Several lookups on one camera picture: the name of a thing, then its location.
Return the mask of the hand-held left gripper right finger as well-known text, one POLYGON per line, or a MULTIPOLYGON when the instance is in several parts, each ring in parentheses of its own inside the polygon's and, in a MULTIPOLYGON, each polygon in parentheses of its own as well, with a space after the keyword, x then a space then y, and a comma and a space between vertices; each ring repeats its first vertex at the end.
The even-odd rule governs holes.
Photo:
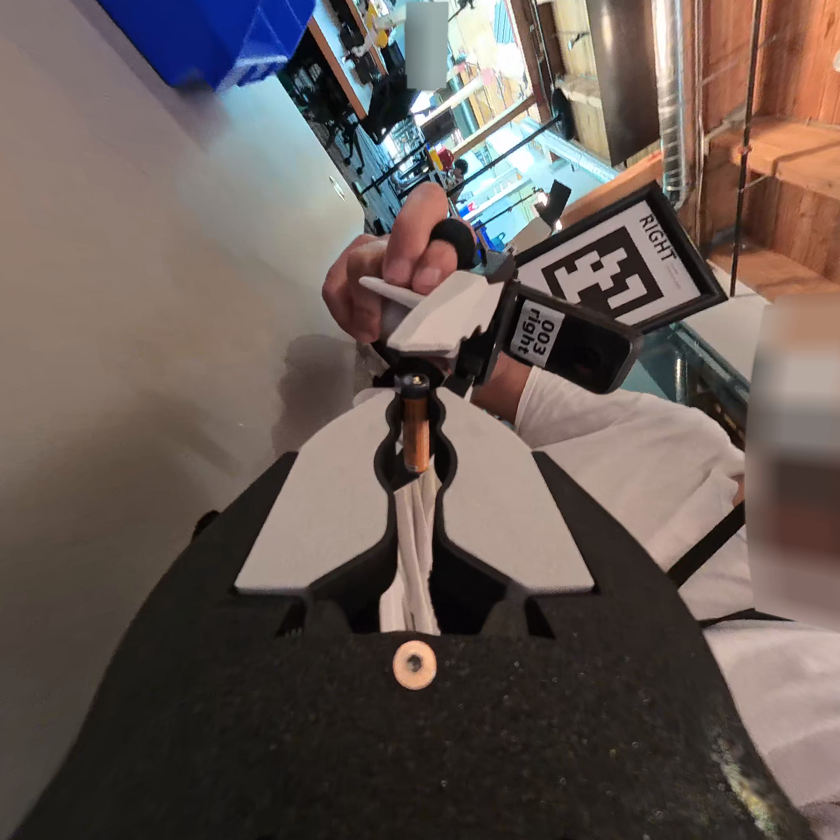
POLYGON ((595 581, 530 447, 440 388, 430 595, 442 635, 478 635, 500 603, 526 623, 538 598, 590 595, 595 581))

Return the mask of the black ceiling duct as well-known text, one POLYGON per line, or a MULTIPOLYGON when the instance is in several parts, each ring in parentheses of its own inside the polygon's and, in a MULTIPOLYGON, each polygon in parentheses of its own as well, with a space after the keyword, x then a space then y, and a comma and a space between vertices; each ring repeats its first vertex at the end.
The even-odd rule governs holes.
POLYGON ((655 33, 649 1, 588 1, 586 9, 610 162, 659 140, 655 33))

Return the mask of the blue bin with tag sticker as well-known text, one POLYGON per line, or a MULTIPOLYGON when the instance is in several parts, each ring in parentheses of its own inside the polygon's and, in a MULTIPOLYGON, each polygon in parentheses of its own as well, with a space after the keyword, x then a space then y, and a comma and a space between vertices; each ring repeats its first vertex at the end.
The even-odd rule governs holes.
POLYGON ((172 88, 246 87, 285 69, 314 1, 100 1, 172 88))

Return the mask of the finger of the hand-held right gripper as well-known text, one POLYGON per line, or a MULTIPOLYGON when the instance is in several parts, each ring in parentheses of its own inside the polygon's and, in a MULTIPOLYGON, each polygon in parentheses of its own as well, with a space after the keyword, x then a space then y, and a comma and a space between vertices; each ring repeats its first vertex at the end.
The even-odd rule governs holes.
POLYGON ((405 356, 453 359, 463 342, 487 331, 505 286, 457 270, 405 315, 386 347, 405 356))

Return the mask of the person's white shirt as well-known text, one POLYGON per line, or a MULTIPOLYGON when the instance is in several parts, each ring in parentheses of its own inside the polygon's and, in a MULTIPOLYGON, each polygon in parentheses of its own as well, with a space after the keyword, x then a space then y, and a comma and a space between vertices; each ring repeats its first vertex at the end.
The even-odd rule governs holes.
MULTIPOLYGON (((619 521, 663 571, 743 502, 745 457, 706 414, 594 395, 532 367, 512 427, 619 521)), ((752 612, 746 529, 680 588, 750 737, 819 838, 839 832, 838 632, 752 612)))

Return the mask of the person's right hand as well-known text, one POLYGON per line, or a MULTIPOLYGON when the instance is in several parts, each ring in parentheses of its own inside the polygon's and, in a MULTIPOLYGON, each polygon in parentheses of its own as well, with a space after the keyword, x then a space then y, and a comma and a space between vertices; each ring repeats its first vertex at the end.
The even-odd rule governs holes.
POLYGON ((430 239, 448 210, 441 186, 421 184, 406 199, 389 235, 362 234, 342 252, 322 286, 322 299, 342 331, 365 344, 382 336, 383 299, 362 287, 361 278, 378 277, 426 296, 456 271, 456 248, 430 239))

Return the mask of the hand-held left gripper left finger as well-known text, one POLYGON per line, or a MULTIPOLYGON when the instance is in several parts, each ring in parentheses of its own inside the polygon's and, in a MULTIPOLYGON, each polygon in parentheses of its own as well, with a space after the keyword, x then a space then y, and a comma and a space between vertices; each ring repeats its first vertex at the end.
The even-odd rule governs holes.
POLYGON ((356 633, 388 632, 381 600, 396 576, 398 415, 394 391, 374 390, 300 447, 235 580, 238 595, 332 602, 356 633))

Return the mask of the copper black battery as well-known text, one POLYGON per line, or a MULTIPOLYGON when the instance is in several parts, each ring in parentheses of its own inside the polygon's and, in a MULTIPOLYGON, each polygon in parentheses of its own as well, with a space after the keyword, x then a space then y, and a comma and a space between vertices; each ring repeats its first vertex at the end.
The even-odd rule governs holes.
POLYGON ((422 475, 430 465, 430 383, 425 374, 406 374, 400 380, 402 451, 406 470, 422 475))

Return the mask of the silver ventilation duct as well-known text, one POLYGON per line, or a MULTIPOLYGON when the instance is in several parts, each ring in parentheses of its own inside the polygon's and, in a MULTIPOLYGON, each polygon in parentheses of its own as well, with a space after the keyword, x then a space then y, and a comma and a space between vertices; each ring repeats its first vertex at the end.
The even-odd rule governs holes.
POLYGON ((659 138, 663 163, 662 190, 676 210, 688 197, 686 129, 686 58, 680 1, 653 1, 655 70, 659 138))

